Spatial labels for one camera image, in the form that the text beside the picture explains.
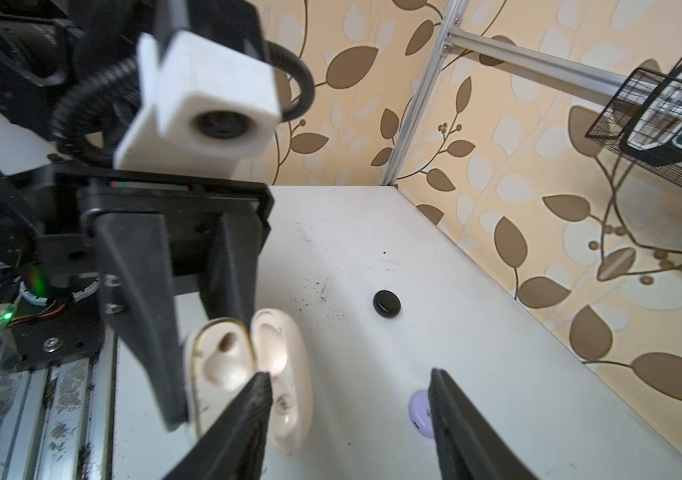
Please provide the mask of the purple round earbud case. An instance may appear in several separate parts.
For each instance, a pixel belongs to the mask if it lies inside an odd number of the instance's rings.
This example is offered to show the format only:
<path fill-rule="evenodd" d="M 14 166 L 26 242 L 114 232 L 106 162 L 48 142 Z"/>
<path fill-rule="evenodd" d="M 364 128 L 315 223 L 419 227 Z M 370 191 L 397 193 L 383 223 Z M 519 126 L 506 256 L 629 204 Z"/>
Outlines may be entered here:
<path fill-rule="evenodd" d="M 419 390 L 411 396 L 408 403 L 408 414 L 411 424 L 420 435 L 428 439 L 435 437 L 427 390 Z"/>

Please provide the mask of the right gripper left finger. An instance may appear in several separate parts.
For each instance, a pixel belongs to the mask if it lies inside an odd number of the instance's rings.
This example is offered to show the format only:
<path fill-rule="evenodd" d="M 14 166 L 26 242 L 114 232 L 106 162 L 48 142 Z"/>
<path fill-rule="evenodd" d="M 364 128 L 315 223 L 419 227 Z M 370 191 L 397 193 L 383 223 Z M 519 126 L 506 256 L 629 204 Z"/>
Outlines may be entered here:
<path fill-rule="evenodd" d="M 165 479 L 260 478 L 272 404 L 270 375 L 258 372 Z"/>

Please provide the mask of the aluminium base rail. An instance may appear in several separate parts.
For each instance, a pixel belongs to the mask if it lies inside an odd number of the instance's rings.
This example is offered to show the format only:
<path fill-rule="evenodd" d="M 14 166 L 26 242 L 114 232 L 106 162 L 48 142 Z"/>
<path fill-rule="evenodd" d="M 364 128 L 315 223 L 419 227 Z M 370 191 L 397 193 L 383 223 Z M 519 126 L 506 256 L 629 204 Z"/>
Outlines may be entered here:
<path fill-rule="evenodd" d="M 0 479 L 109 479 L 116 338 L 98 283 L 33 296 L 0 264 Z"/>

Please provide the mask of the black round earbud case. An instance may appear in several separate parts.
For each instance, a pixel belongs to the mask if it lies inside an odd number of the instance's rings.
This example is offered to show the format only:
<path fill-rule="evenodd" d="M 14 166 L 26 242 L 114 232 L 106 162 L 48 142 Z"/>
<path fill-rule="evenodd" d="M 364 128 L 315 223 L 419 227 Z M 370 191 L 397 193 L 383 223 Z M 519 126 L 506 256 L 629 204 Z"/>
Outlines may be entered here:
<path fill-rule="evenodd" d="M 402 309 L 399 297 L 389 290 L 379 290 L 373 296 L 375 311 L 384 318 L 395 318 Z"/>

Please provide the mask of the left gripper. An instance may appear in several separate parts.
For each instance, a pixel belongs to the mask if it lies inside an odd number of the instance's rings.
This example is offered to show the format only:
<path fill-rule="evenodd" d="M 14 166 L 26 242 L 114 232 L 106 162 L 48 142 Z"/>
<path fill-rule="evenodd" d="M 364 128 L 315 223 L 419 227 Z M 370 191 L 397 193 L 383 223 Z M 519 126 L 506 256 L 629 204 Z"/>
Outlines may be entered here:
<path fill-rule="evenodd" d="M 174 303 L 200 288 L 210 320 L 249 327 L 270 232 L 267 185 L 48 164 L 0 171 L 0 261 L 30 288 L 95 276 L 102 319 L 144 368 L 165 427 L 189 410 Z"/>

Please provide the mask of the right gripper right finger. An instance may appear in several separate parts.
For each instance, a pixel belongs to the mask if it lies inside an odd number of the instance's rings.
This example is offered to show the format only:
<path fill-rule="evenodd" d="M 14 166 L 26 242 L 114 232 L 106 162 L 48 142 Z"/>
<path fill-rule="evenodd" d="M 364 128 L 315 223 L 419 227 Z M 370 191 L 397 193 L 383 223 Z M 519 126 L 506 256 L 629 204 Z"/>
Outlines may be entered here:
<path fill-rule="evenodd" d="M 535 477 L 446 370 L 432 370 L 428 396 L 442 479 Z"/>

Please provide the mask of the beige earbud case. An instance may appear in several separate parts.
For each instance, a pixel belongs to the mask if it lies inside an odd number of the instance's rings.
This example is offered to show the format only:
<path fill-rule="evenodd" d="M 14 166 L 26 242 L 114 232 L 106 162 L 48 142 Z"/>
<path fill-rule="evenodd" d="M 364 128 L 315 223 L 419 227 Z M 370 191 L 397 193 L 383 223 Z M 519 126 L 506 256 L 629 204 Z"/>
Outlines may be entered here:
<path fill-rule="evenodd" d="M 199 440 L 257 373 L 271 378 L 268 441 L 285 455 L 299 451 L 313 423 L 309 355 L 294 319 L 258 310 L 245 327 L 222 318 L 202 327 L 185 347 L 192 435 Z"/>

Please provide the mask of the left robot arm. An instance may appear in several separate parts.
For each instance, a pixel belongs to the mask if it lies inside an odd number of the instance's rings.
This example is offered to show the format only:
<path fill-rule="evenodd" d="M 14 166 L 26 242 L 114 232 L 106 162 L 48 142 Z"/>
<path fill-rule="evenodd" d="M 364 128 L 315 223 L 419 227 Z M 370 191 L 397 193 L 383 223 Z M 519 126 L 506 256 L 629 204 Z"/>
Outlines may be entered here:
<path fill-rule="evenodd" d="M 315 95 L 247 1 L 0 1 L 0 112 L 64 155 L 0 170 L 0 262 L 51 299 L 97 276 L 169 429 L 191 418 L 175 282 L 251 319 L 274 200 L 233 175 Z"/>

